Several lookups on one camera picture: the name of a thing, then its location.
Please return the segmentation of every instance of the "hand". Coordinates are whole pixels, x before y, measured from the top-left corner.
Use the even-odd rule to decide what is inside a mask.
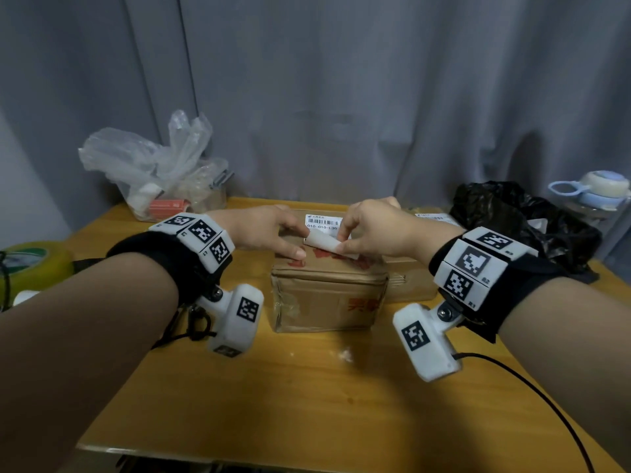
[[[306,257],[303,249],[278,236],[280,226],[289,228],[302,237],[309,236],[309,228],[287,206],[277,204],[249,209],[225,209],[211,211],[208,215],[228,231],[238,249],[271,250],[296,260]]]
[[[412,257],[428,265],[433,255],[464,230],[447,222],[420,219],[397,207],[395,198],[367,199],[348,208],[338,231],[339,254]],[[357,239],[348,239],[356,227]]]

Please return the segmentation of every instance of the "person's right arm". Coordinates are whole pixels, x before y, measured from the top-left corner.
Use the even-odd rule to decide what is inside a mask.
[[[362,237],[347,240],[357,226]],[[406,256],[428,265],[462,232],[366,200],[344,216],[339,252]],[[631,309],[585,284],[557,278],[519,303],[499,335],[550,396],[631,471]]]

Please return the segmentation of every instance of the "table surface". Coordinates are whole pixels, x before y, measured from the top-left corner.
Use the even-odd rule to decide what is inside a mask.
[[[273,203],[231,198],[228,207]],[[119,205],[66,246],[75,259],[102,257],[114,243],[147,227]],[[222,278],[225,288],[247,282],[266,295],[266,315],[247,354],[228,359],[188,339],[151,351],[80,446],[352,473],[585,470],[556,415],[500,368],[465,359],[460,373],[422,382],[391,324],[404,304],[386,305],[370,331],[273,333],[271,264],[271,253],[235,252]],[[601,274],[595,288],[631,304],[631,288],[600,262],[592,266]],[[523,373],[501,344],[464,328],[453,329],[449,338],[458,351],[493,356]],[[622,472],[583,430],[578,432],[597,472]]]

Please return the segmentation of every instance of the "person's left hand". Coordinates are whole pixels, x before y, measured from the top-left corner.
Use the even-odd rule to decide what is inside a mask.
[[[287,206],[277,204],[249,209],[224,209],[207,214],[228,231],[237,249],[271,250],[296,260],[306,257],[303,249],[278,236],[280,226],[289,228],[302,237],[309,236],[309,228]]]

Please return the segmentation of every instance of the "blue carrying loop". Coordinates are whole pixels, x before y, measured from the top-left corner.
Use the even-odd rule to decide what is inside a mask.
[[[573,191],[570,192],[561,192],[554,189],[555,186],[569,185],[574,188]],[[585,184],[581,184],[578,181],[555,181],[548,184],[548,189],[551,190],[554,194],[560,195],[562,197],[574,197],[585,191],[589,190],[589,186]]]

